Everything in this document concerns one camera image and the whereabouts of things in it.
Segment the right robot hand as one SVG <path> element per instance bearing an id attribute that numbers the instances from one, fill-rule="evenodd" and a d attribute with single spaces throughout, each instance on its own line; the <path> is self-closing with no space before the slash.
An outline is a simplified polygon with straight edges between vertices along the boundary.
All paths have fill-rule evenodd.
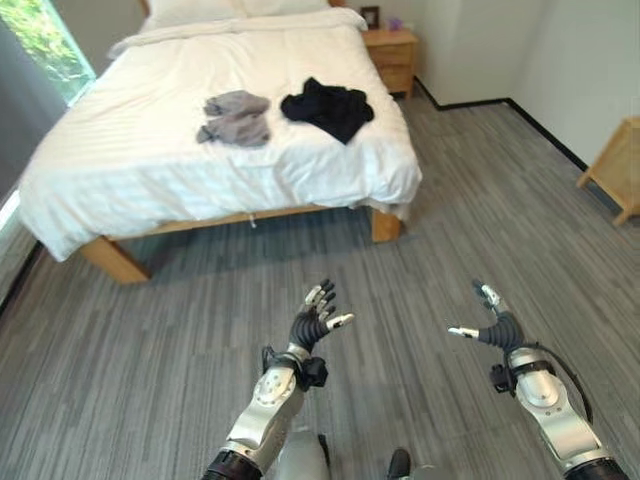
<path id="1" fill-rule="evenodd" d="M 504 352 L 518 349 L 524 343 L 522 330 L 501 295 L 489 284 L 473 280 L 472 285 L 476 294 L 483 300 L 483 306 L 491 311 L 496 322 L 489 327 L 471 329 L 461 326 L 449 327 L 449 334 L 494 346 Z"/>

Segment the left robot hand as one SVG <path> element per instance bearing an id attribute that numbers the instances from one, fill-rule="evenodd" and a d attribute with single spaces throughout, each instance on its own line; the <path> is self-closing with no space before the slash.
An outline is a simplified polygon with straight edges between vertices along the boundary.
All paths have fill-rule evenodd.
<path id="1" fill-rule="evenodd" d="M 336 313 L 335 297 L 335 284 L 330 279 L 322 280 L 308 291 L 290 328 L 290 345 L 311 354 L 324 337 L 354 321 L 353 313 Z"/>

